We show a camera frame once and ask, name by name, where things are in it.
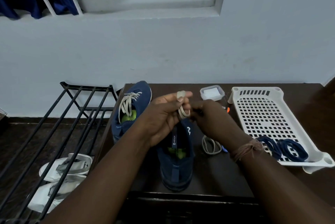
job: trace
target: hand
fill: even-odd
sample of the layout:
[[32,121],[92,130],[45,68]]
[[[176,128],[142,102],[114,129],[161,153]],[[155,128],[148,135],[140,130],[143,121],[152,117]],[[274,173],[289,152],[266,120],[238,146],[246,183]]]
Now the hand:
[[206,136],[218,141],[230,152],[251,139],[240,129],[227,111],[215,101],[205,100],[192,103],[191,117]]
[[148,136],[150,146],[157,145],[179,122],[178,108],[183,106],[187,114],[190,112],[189,98],[192,96],[192,92],[186,92],[185,97],[177,99],[177,93],[172,93],[152,100],[133,126],[138,126]]

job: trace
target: coiled blue shoelace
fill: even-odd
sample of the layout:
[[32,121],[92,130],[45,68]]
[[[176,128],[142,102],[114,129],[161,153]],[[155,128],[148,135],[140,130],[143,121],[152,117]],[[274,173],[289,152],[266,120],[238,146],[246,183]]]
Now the coiled blue shoelace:
[[266,137],[266,136],[262,136],[262,137],[257,138],[257,140],[264,142],[267,145],[267,147],[272,152],[273,158],[275,158],[276,160],[279,160],[281,158],[281,154],[282,154],[281,150],[273,139]]
[[[289,158],[291,161],[294,162],[304,162],[308,158],[308,153],[305,151],[305,149],[297,142],[295,142],[292,139],[281,139],[278,141],[278,146],[280,147],[281,151],[283,152],[283,155],[285,155],[287,158]],[[294,156],[291,154],[288,147],[293,148],[298,153],[298,156]]]

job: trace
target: wall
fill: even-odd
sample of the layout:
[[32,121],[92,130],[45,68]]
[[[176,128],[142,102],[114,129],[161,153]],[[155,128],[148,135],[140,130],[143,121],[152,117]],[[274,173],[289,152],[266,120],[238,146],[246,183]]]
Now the wall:
[[0,17],[0,107],[43,116],[61,81],[325,83],[335,74],[334,11],[334,0],[224,0],[216,18]]

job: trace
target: sneaker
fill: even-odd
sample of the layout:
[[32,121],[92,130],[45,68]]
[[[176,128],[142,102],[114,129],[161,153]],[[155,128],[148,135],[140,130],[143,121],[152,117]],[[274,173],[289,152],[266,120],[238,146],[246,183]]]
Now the sneaker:
[[168,189],[182,191],[191,182],[194,160],[192,138],[192,123],[184,119],[157,145],[161,177]]
[[150,86],[145,81],[137,82],[124,95],[111,123],[114,143],[133,125],[152,99]]
[[[67,175],[47,213],[50,213],[57,205],[59,205],[85,178],[85,175]],[[28,208],[41,213],[52,195],[57,183],[58,182],[51,182],[39,187],[29,202]]]
[[[70,159],[72,158],[72,156],[73,156],[73,153],[70,153],[69,157],[67,158],[56,159],[55,162],[52,164],[50,170],[48,171],[47,175],[44,177],[44,181],[48,181],[48,182],[59,181],[68,163],[70,162]],[[78,153],[68,174],[86,175],[88,171],[90,170],[92,162],[93,162],[92,157],[85,155],[85,154]],[[49,163],[46,163],[40,168],[39,176],[43,174],[48,164]]]

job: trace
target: basket hole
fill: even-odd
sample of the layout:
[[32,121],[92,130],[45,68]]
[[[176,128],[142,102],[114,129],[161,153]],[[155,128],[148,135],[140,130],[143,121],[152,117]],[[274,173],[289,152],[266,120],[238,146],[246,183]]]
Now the basket hole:
[[333,164],[332,160],[328,157],[324,157],[323,160],[327,163],[327,164]]

